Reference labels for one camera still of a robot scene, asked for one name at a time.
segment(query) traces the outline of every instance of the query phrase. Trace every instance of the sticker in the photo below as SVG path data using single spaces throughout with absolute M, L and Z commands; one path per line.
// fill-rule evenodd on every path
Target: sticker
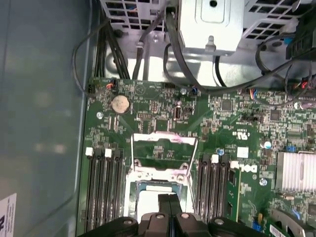
M 248 158 L 249 148 L 248 147 L 237 147 L 238 158 Z
M 16 194 L 0 201 L 0 237 L 13 237 Z
M 273 225 L 270 225 L 270 233 L 274 235 L 275 237 L 286 237 L 284 234 L 282 234 L 277 228 L 275 228 Z

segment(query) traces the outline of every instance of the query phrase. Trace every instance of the heatsink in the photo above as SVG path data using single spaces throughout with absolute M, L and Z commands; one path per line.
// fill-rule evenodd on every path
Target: heatsink
M 277 154 L 276 188 L 281 191 L 316 190 L 316 155 L 309 153 Z

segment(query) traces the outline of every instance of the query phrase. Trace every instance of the motherboard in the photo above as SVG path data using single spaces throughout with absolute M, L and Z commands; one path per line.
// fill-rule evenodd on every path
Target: motherboard
M 140 221 L 158 211 L 158 194 L 177 194 L 204 222 L 223 216 L 269 236 L 290 236 L 271 210 L 316 227 L 313 99 L 265 106 L 247 90 L 212 96 L 103 78 L 89 90 L 77 235 L 120 216 Z M 279 104 L 286 95 L 256 97 Z

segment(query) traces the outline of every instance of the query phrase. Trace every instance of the expansion slot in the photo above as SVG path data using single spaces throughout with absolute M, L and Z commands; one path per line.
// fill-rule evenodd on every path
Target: expansion slot
M 220 165 L 219 164 L 210 164 L 211 166 L 211 176 L 210 176 L 210 182 L 209 182 L 209 187 L 210 187 L 210 192 L 208 196 L 208 202 L 209 202 L 209 207 L 208 207 L 208 215 L 206 221 L 208 222 L 210 219 L 216 217 L 217 213 L 217 199 L 218 199 L 218 186 L 220 185 L 219 183 L 219 172 L 220 172 Z
M 218 202 L 216 216 L 224 216 L 227 199 L 227 182 L 229 166 L 227 163 L 221 163 L 218 186 Z
M 95 207 L 95 170 L 96 160 L 91 160 L 89 165 L 89 179 L 87 192 L 87 210 L 85 231 L 94 229 L 94 207 Z
M 113 158 L 107 158 L 106 160 L 106 178 L 105 178 L 105 199 L 104 199 L 104 211 L 103 211 L 103 222 L 107 223 L 110 221 L 111 216 L 111 201 L 112 201 L 112 177 L 113 177 Z
M 104 159 L 99 160 L 97 168 L 97 184 L 96 184 L 96 204 L 95 204 L 95 228 L 102 225 L 102 200 L 103 200 L 103 189 L 104 189 Z
M 122 157 L 93 158 L 89 164 L 85 231 L 120 216 Z
M 106 161 L 106 179 L 104 189 L 103 222 L 109 222 L 120 215 L 120 188 L 122 176 L 122 157 L 116 155 Z
M 197 213 L 208 222 L 216 215 L 218 196 L 219 164 L 210 160 L 199 162 L 196 206 Z
M 198 169 L 197 213 L 204 222 L 224 216 L 229 166 L 201 159 Z
M 120 188 L 121 188 L 121 174 L 122 174 L 122 157 L 121 155 L 119 157 L 115 157 L 116 163 L 116 171 L 114 173 L 115 175 L 115 182 L 114 182 L 114 207 L 113 207 L 113 218 L 119 217 L 119 211 L 120 211 Z

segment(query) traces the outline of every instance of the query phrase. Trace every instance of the gray case wall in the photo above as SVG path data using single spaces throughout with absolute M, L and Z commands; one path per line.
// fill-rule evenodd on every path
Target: gray case wall
M 0 200 L 17 193 L 15 237 L 75 235 L 83 103 L 71 54 L 89 18 L 89 0 L 0 0 Z

